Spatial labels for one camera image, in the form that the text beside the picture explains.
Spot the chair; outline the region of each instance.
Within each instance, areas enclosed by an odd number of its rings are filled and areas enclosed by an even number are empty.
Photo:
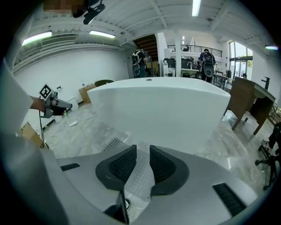
[[[260,163],[263,163],[263,164],[267,164],[268,166],[270,166],[270,178],[269,178],[269,184],[268,185],[265,185],[263,187],[263,190],[267,190],[271,184],[274,182],[275,178],[277,177],[277,173],[276,173],[276,165],[275,165],[275,161],[278,161],[280,163],[280,150],[276,150],[275,151],[275,154],[276,156],[273,156],[271,154],[269,154],[267,152],[267,150],[261,145],[259,147],[259,151],[263,151],[263,153],[265,155],[268,155],[268,159],[267,160],[256,160],[255,161],[255,165],[259,165]]]

